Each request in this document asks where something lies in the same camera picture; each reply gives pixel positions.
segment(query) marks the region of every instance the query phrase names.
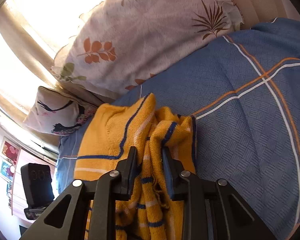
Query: blue bedsheet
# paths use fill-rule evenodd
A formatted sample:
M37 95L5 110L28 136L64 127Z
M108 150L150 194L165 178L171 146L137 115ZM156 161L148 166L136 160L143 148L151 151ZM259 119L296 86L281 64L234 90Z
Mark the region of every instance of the blue bedsheet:
M198 112L199 177L227 179L285 239L300 222L300 22L278 18L219 37L114 105L150 92L157 107ZM65 156L77 154L86 126L61 140L60 190L74 169Z

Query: metal screw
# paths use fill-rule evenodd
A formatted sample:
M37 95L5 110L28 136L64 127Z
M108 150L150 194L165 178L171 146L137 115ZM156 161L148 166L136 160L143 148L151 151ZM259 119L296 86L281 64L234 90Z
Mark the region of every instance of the metal screw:
M74 187L79 187L79 186L81 186L81 184L82 184L82 180L79 180L79 179L76 179L72 182L72 185Z
M225 179L219 179L219 180L218 180L218 184L219 184L220 186L225 186L225 185L228 184L228 181L226 181Z
M189 171L181 171L182 177L189 177L190 175L191 175L191 172L189 172Z
M110 171L109 175L110 175L111 177L116 177L116 176L119 175L119 171L116 171L116 170Z

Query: yellow towel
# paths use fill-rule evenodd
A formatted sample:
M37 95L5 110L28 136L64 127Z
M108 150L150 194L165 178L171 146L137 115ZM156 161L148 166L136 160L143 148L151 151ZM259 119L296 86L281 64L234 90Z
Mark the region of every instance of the yellow towel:
M155 110L149 94L131 107L101 105L81 142L74 178L95 180L126 159L130 146L138 150L139 174L133 195L116 202L116 239L131 235L144 240L181 240L183 201L169 199L162 168L161 148L195 173L195 118ZM89 211L85 238L88 238Z

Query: pillow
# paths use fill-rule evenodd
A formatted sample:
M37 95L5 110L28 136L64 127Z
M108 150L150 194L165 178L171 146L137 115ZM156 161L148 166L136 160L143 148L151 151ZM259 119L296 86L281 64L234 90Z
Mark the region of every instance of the pillow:
M43 133L69 135L95 114L97 108L65 93L39 87L24 124Z
M232 0L105 0L87 15L52 71L113 99L243 22Z

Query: black device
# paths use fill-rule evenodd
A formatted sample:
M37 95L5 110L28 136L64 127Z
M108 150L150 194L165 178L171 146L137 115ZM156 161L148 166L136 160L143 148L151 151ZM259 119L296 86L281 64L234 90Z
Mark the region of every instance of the black device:
M168 194L184 200L182 240L208 240L205 202L209 200L214 240L275 240L261 218L225 180L199 179L162 149ZM115 239L115 201L128 201L137 174L137 150L95 181L74 180L37 218L20 240L83 240L90 200L94 200L88 240Z
M21 177L28 208L26 218L36 220L54 199L49 165L28 163L21 167Z

